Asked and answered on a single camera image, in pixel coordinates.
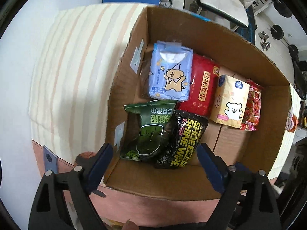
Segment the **black shoe shine wipes pack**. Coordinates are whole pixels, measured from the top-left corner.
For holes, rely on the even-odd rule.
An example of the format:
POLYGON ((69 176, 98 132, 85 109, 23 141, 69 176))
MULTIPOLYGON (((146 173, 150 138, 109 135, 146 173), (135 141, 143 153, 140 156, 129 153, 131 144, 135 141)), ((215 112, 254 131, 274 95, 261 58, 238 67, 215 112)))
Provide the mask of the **black shoe shine wipes pack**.
POLYGON ((173 131, 166 148, 154 165, 156 168, 185 167, 199 145, 209 121, 206 117, 194 113, 175 110, 172 123, 173 131))

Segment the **yellow tissue pack bear print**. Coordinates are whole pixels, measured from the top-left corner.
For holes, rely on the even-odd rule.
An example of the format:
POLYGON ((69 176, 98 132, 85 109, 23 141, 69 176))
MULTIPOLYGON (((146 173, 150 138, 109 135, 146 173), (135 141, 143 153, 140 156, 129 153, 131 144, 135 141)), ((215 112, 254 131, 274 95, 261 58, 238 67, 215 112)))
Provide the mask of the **yellow tissue pack bear print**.
POLYGON ((210 119, 239 129, 248 100, 250 85, 229 75, 219 77, 210 119))

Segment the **green wipes pack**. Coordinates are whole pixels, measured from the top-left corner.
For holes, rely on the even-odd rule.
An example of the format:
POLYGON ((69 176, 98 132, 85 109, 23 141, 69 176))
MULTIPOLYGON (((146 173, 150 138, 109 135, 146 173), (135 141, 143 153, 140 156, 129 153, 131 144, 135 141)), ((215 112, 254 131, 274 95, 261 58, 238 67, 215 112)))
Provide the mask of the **green wipes pack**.
POLYGON ((139 132, 120 152, 120 158, 149 162, 157 158, 167 144, 168 125, 176 100, 153 100, 124 106, 126 112, 138 118, 139 132))

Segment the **red tissue pack gold label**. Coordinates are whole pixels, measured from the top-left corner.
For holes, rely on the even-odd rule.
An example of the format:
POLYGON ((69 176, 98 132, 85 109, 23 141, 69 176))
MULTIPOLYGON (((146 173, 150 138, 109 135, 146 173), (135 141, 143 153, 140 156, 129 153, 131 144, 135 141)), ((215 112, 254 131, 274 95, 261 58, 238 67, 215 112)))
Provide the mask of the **red tissue pack gold label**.
POLYGON ((177 109, 199 116, 209 117, 219 80, 220 66, 205 56, 194 54, 192 58, 189 98, 180 102, 177 109))

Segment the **brown cardboard box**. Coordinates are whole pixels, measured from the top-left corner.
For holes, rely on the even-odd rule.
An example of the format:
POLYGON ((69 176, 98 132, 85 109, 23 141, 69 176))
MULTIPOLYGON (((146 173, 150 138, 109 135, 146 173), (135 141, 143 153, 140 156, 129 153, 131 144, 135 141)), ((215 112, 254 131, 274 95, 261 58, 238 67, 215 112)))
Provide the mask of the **brown cardboard box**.
MULTIPOLYGON (((231 165, 240 162, 250 171, 264 170, 278 177, 284 159, 286 119, 291 108, 291 86, 279 68, 257 47, 231 30, 175 9, 147 7, 139 15, 119 62, 108 102, 106 141, 115 142, 115 130, 127 121, 124 105, 140 101, 139 73, 131 68, 137 46, 148 53, 156 41, 179 42, 215 60, 228 73, 250 78, 263 87, 259 129, 245 132, 209 125, 208 146, 231 165)), ((105 177, 107 187, 139 196, 168 200, 219 198, 198 165, 176 170, 156 169, 147 163, 113 158, 105 177)))

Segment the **purple smartphone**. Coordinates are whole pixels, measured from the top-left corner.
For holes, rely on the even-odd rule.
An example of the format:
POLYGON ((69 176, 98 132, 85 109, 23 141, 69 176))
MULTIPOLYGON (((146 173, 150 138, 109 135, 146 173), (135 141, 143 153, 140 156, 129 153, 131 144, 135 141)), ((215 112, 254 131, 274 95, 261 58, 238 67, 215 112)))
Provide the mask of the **purple smartphone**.
POLYGON ((58 156, 47 146, 43 146, 43 160, 45 171, 51 170, 54 174, 58 173, 58 156))

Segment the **red patterned snack pack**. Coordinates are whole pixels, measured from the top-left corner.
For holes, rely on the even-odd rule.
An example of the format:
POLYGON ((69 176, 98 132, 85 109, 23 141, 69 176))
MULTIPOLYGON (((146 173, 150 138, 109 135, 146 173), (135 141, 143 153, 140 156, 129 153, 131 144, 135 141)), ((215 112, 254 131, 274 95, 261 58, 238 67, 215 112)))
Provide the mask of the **red patterned snack pack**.
POLYGON ((261 92, 263 88, 250 79, 248 79, 246 83, 249 84, 250 87, 240 130, 256 131, 260 121, 261 92))

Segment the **orange snack packet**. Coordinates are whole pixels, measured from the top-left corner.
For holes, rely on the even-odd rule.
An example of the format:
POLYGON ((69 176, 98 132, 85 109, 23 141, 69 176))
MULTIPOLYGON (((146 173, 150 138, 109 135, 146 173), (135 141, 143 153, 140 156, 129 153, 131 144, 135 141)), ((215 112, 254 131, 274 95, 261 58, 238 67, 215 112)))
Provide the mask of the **orange snack packet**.
POLYGON ((294 115, 292 110, 289 110, 287 121, 286 121, 286 130, 288 132, 295 132, 298 125, 298 118, 294 115))

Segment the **chrome dumbbell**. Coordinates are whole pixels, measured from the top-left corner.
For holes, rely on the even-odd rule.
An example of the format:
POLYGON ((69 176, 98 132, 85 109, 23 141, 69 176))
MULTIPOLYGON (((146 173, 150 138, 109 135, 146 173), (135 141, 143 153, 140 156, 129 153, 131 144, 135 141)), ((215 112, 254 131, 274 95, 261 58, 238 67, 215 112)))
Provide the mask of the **chrome dumbbell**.
POLYGON ((270 43, 268 42, 269 35, 265 33, 264 31, 262 31, 258 33, 258 36, 261 39, 260 45, 262 49, 268 51, 268 49, 271 46, 270 43))

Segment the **blue wet wipes pack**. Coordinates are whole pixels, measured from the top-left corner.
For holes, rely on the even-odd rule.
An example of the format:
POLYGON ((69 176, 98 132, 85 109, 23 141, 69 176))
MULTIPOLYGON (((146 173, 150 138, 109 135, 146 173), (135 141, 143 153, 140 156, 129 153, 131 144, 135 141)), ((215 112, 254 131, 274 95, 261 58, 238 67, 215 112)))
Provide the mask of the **blue wet wipes pack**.
POLYGON ((185 102, 189 98, 193 50, 176 42, 157 41, 150 62, 151 98, 185 102))

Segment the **black floor barbell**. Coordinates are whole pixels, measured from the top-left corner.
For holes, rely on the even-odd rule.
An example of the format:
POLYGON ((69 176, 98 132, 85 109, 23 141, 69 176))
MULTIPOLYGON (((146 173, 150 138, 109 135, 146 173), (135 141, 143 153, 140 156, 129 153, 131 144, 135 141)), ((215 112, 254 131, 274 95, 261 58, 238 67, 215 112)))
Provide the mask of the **black floor barbell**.
POLYGON ((288 51, 290 56, 296 61, 299 62, 299 50, 297 46, 294 44, 290 44, 288 40, 285 38, 284 30, 277 24, 271 26, 270 29, 271 35, 276 40, 283 40, 286 46, 288 47, 288 51))

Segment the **white cushioned chair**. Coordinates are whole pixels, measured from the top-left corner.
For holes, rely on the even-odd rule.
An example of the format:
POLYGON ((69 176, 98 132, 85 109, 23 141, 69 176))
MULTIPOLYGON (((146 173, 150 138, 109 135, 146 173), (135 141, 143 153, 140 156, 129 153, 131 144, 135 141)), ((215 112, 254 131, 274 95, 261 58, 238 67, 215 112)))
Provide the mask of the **white cushioned chair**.
POLYGON ((240 0, 194 0, 194 4, 197 6, 196 14, 198 15, 206 10, 238 27, 249 26, 246 9, 240 0))

